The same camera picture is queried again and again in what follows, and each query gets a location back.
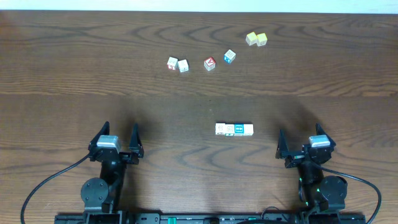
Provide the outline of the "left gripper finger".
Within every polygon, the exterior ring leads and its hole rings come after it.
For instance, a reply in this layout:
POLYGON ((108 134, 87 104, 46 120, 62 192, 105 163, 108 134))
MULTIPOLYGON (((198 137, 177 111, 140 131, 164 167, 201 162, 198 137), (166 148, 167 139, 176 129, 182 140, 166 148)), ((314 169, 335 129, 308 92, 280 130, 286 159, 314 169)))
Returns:
POLYGON ((90 141, 89 146, 97 146, 98 139, 101 135, 109 134, 109 122, 106 121, 96 136, 90 141))
POLYGON ((143 146, 141 143, 141 139, 139 136, 139 128, 138 124, 136 123, 132 129, 131 140, 129 143, 129 149, 132 152, 143 152, 143 146))

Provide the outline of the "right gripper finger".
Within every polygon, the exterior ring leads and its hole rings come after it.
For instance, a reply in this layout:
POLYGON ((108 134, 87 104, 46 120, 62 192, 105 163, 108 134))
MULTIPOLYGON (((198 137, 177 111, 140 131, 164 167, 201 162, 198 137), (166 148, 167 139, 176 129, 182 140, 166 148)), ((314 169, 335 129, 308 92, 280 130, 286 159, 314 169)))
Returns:
POLYGON ((285 159, 289 156, 289 148, 286 142, 284 131, 281 129, 279 131, 278 145, 275 153, 276 159, 285 159))
POLYGON ((324 129, 321 127, 320 123, 317 123, 315 125, 316 129, 316 134, 317 136, 326 136, 328 139, 330 139, 329 135, 324 131, 324 129))

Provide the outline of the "plain white block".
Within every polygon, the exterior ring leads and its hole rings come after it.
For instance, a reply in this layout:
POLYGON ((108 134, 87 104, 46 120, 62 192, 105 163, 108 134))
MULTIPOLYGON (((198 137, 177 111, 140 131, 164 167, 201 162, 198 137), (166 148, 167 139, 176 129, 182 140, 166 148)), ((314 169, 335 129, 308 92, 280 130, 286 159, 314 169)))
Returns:
POLYGON ((244 136, 252 136, 254 134, 254 125, 253 124, 243 124, 243 135, 244 136))

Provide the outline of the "blue top block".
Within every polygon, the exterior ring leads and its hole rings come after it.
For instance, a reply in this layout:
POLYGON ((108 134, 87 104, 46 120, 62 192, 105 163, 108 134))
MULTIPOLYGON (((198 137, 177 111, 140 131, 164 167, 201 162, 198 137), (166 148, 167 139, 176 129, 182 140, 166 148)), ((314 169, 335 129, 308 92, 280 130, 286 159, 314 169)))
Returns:
POLYGON ((244 124, 234 124, 234 135, 235 136, 244 135, 244 124))

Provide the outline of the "green sided block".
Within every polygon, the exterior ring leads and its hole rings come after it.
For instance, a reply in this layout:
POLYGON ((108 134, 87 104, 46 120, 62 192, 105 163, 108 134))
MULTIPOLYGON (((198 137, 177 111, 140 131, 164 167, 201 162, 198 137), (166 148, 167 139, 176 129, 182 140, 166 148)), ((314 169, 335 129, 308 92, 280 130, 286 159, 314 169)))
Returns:
POLYGON ((234 136, 235 135, 234 124, 225 124, 225 126, 224 126, 224 135, 225 136, 234 136))

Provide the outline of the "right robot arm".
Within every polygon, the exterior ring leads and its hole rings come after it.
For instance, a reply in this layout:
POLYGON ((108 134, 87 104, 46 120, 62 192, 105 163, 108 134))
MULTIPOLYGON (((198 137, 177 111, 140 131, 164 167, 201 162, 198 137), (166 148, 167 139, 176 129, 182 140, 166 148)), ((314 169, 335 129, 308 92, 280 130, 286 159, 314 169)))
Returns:
POLYGON ((336 143, 319 125, 315 125, 316 135, 308 138, 308 144, 299 151, 289 150, 283 131, 279 139, 275 157, 285 161, 285 167, 296 168, 299 173, 298 195, 307 205, 298 214, 301 223, 318 223, 327 219, 340 223, 338 212, 345 208, 347 181, 335 175, 324 176, 322 164, 331 159, 336 143))

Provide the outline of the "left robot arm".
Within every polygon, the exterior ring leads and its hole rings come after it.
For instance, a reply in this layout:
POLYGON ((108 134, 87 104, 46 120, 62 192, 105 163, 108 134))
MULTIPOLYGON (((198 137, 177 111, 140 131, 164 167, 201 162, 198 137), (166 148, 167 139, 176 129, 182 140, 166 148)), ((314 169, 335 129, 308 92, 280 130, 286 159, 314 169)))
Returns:
POLYGON ((99 177, 87 180, 81 188, 81 199, 85 204, 84 223, 129 223, 134 219, 118 209, 119 199, 128 165, 137 165, 144 157, 138 125, 132 129, 129 151, 123 152, 118 136, 109 133, 109 122, 105 122, 88 145, 88 158, 101 163, 99 177))

